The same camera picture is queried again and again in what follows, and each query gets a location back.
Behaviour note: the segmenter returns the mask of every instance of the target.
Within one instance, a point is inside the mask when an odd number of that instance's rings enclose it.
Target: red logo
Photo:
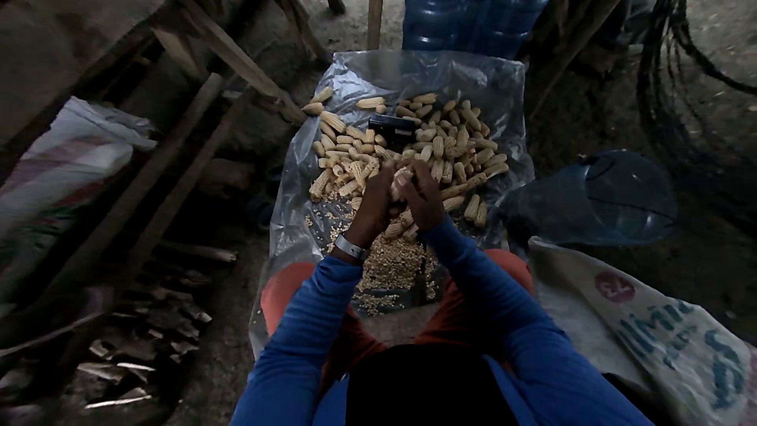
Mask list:
[[[636,289],[630,281],[612,272],[604,271],[594,278],[594,285],[610,302],[623,303],[634,298]]]

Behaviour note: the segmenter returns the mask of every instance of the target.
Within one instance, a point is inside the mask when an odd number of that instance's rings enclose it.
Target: person's right hand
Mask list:
[[[418,225],[418,229],[426,232],[444,222],[444,219],[447,218],[447,213],[444,211],[444,205],[441,203],[439,182],[431,177],[428,164],[424,161],[413,160],[410,167],[416,173],[417,186],[412,180],[408,180],[405,176],[401,175],[397,177],[397,183],[400,184],[400,191],[410,206],[413,220]]]

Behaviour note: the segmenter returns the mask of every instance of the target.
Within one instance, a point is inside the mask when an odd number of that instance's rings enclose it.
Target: blue water jug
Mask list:
[[[406,0],[402,49],[513,59],[548,0]]]

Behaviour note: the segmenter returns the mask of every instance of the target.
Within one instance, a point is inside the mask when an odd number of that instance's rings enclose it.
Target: person's left hand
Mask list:
[[[382,164],[381,171],[366,182],[360,208],[357,209],[350,229],[344,233],[344,238],[350,243],[368,249],[373,240],[389,226],[392,216],[389,188],[395,171],[394,161],[386,161]]]

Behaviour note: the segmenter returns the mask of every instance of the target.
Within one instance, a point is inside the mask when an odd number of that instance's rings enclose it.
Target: plastic sheet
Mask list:
[[[481,119],[490,127],[489,139],[508,155],[509,173],[498,175],[478,190],[489,208],[486,230],[476,230],[461,221],[460,229],[477,239],[484,248],[499,246],[502,224],[493,220],[497,206],[508,190],[534,179],[534,165],[526,150],[523,119],[525,66],[520,62],[473,55],[464,52],[371,51],[334,55],[334,63],[318,83],[316,92],[326,86],[334,95],[326,109],[341,116],[348,125],[365,130],[372,111],[359,110],[359,99],[383,96],[387,105],[427,92],[436,92],[442,102],[470,99],[481,108]],[[308,189],[319,175],[317,158],[311,145],[320,138],[319,118],[312,117],[292,139],[284,163],[282,182],[270,228],[269,260],[260,275],[258,295],[251,318],[250,338],[256,350],[262,348],[267,333],[260,312],[260,293],[268,279],[295,262],[318,262],[331,242],[332,227],[345,222],[351,211],[346,203],[312,203]],[[313,222],[306,225],[306,216]],[[393,296],[395,308],[417,303],[410,292],[376,292]],[[360,304],[354,306],[365,314]]]

